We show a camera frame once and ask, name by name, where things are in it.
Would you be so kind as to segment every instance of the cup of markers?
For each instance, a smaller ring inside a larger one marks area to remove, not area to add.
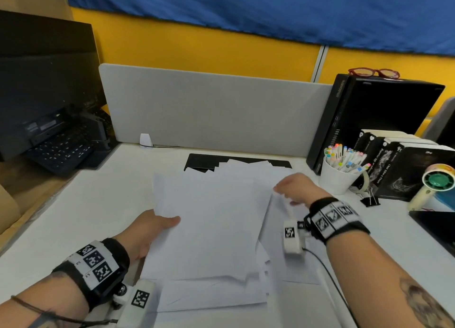
[[[319,186],[332,195],[343,195],[354,181],[363,174],[371,164],[362,166],[367,154],[357,152],[342,144],[324,149]]]

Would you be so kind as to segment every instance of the person's left hand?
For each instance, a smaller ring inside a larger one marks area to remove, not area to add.
[[[179,216],[165,218],[164,216],[156,216],[152,209],[146,210],[125,231],[113,238],[123,245],[132,263],[147,255],[150,244],[163,230],[173,228],[179,222]]]

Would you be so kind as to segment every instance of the white label on wristband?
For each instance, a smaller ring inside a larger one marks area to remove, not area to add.
[[[66,260],[74,264],[90,290],[119,268],[111,252],[100,241],[93,241]]]
[[[361,221],[360,216],[348,204],[336,201],[317,212],[311,221],[324,238],[329,238],[335,231],[350,222]]]

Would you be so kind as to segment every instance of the black wristband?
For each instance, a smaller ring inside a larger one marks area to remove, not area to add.
[[[88,244],[81,250],[77,251],[76,253],[80,256],[85,256],[86,258],[93,258],[96,260],[94,261],[93,265],[89,265],[91,267],[91,271],[83,274],[81,273],[80,269],[77,268],[76,264],[73,264],[71,261],[66,260],[65,262],[61,263],[57,266],[52,273],[55,272],[64,272],[67,274],[79,287],[82,294],[87,300],[89,310],[92,311],[94,307],[107,302],[109,299],[112,298],[114,293],[116,292],[117,285],[121,283],[123,278],[125,277],[126,273],[128,272],[128,268],[130,265],[130,259],[128,253],[124,249],[124,247],[115,239],[107,238],[101,242],[105,248],[111,253],[111,257],[115,261],[114,265],[116,268],[112,271],[112,268],[109,267],[109,264],[103,262],[106,259],[106,256],[109,255],[102,255],[98,252],[95,255],[96,248],[93,245]],[[87,277],[96,277],[98,279],[99,284],[90,289],[87,284]]]
[[[334,197],[313,202],[309,214],[305,216],[304,226],[324,244],[332,237],[352,230],[370,233],[355,210]]]

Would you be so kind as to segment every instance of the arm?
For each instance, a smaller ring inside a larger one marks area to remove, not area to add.
[[[308,208],[331,196],[303,174],[284,178],[275,191]],[[361,327],[455,328],[455,321],[376,242],[362,231],[327,241],[327,254]]]
[[[180,222],[179,217],[155,216],[153,210],[143,212],[125,231],[114,238],[122,244],[132,261],[147,255],[151,242],[167,228]],[[89,311],[87,301],[65,273],[56,272],[17,295],[21,300],[42,310],[70,319],[84,319]],[[10,328],[64,328],[77,324],[54,320],[46,314],[37,314],[8,300],[0,305],[0,322]]]

